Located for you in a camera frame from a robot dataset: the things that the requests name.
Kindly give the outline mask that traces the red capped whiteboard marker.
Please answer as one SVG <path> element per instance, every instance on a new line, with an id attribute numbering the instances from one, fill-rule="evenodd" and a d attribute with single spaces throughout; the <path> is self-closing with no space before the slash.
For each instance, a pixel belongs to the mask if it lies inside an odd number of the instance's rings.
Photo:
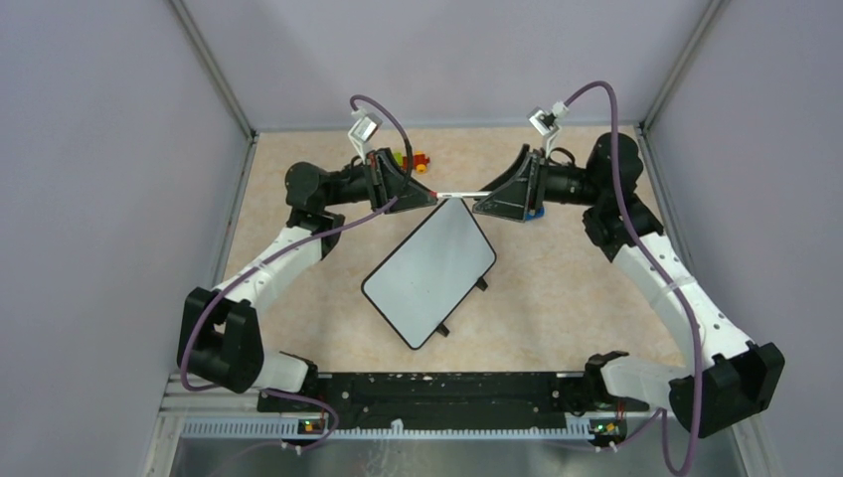
<path id="1" fill-rule="evenodd" d="M 480 200 L 486 198 L 490 195 L 488 191 L 477 191 L 477 192 L 431 192 L 430 193 L 434 198 L 438 200 L 447 200 L 447 199 L 472 199 L 472 200 Z"/>

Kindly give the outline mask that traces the small whiteboard with stand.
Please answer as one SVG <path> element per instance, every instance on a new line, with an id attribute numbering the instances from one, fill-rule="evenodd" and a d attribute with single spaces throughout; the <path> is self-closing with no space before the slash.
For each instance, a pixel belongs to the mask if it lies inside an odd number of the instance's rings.
<path id="1" fill-rule="evenodd" d="M 362 281 L 404 344 L 420 349 L 495 265 L 491 241 L 461 199 L 438 205 Z"/>

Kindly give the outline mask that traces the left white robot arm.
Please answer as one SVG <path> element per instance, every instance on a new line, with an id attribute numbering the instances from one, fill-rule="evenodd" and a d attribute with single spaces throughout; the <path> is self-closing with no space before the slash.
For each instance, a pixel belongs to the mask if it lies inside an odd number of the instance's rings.
<path id="1" fill-rule="evenodd" d="M 379 215 L 430 207 L 437 194 L 407 174 L 390 149 L 329 172 L 309 162 L 285 175 L 290 216 L 276 238 L 241 271 L 185 299 L 176 363 L 185 389 L 280 391 L 295 410 L 315 405 L 319 386 L 307 360 L 271 352 L 259 316 L 306 269 L 323 260 L 341 234 Z"/>

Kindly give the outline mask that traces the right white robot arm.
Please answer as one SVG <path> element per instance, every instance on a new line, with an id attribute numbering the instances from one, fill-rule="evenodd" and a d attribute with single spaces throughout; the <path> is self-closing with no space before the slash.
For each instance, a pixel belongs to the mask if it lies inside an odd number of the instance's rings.
<path id="1" fill-rule="evenodd" d="M 706 438 L 767 410 L 785 358 L 733 324 L 673 249 L 656 215 L 636 195 L 643 162 L 626 134 L 600 136 L 585 166 L 556 164 L 522 147 L 483 188 L 475 214 L 523 223 L 548 203 L 584 207 L 590 242 L 634 283 L 686 361 L 667 366 L 614 351 L 586 363 L 583 395 L 596 409 L 622 398 L 671 412 Z"/>

